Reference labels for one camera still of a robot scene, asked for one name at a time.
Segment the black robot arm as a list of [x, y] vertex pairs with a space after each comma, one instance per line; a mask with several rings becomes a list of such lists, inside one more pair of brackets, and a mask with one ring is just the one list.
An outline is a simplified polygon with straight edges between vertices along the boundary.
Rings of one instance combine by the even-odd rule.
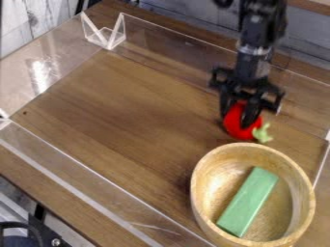
[[284, 91], [270, 81], [270, 68], [286, 25], [286, 0], [239, 0], [235, 67], [215, 67], [208, 85], [219, 91], [222, 117], [236, 102], [244, 104], [239, 116], [242, 128], [252, 125], [263, 110], [279, 109]]

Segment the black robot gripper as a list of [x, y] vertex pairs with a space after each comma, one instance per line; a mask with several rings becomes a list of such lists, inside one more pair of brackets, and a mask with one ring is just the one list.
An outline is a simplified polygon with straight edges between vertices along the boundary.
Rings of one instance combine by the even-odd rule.
[[272, 55], [272, 48], [240, 48], [235, 67], [215, 67], [211, 71], [208, 87], [219, 92], [220, 116], [226, 117], [232, 105], [243, 102], [242, 128], [254, 124], [263, 110], [279, 110], [284, 91], [270, 81]]

